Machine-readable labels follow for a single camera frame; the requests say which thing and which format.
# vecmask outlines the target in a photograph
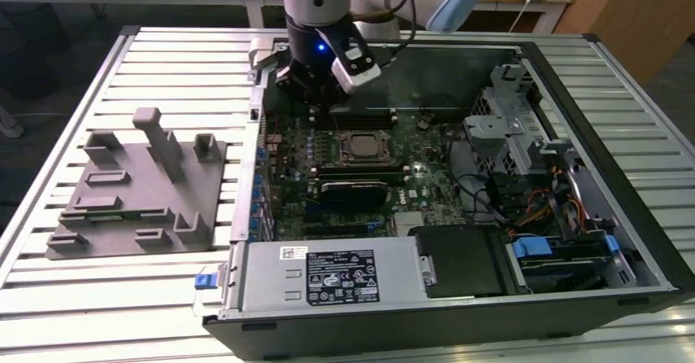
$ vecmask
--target aluminum work surface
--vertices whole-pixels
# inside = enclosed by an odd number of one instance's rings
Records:
[[[220,291],[194,291],[194,276],[228,256],[252,37],[279,30],[142,28],[120,37],[87,91],[67,132],[0,241],[0,362],[239,361],[202,327]],[[695,267],[695,157],[654,103],[614,72],[597,46],[551,35],[422,33],[420,39],[533,40],[563,79],[686,261]],[[138,107],[162,110],[162,126],[179,141],[211,132],[230,143],[219,194],[215,251],[191,254],[44,259],[79,180],[88,132],[114,130],[122,142],[144,142],[132,128]],[[550,113],[551,121],[558,123]],[[694,361],[695,306],[627,317],[583,336],[455,348],[384,352],[307,361],[503,362]]]

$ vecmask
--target power supply label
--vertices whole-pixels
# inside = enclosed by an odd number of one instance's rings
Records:
[[[307,302],[312,306],[379,302],[372,250],[307,253]]]

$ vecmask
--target barcode sticker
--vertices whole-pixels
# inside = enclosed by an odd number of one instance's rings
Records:
[[[280,260],[304,260],[308,247],[280,247]]]

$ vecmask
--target cpu socket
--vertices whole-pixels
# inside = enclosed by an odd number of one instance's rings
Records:
[[[394,157],[388,149],[388,135],[383,131],[343,132],[340,161],[346,165],[391,165]]]

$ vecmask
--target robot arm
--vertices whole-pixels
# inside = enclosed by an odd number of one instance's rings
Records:
[[[355,26],[351,2],[359,13],[378,14],[400,1],[283,0],[291,61],[278,73],[278,85],[296,99],[312,105],[339,103],[379,77],[382,69]],[[442,32],[462,25],[476,3],[476,0],[407,1],[414,1],[418,7],[415,22]],[[395,14],[408,18],[408,8],[400,7]]]

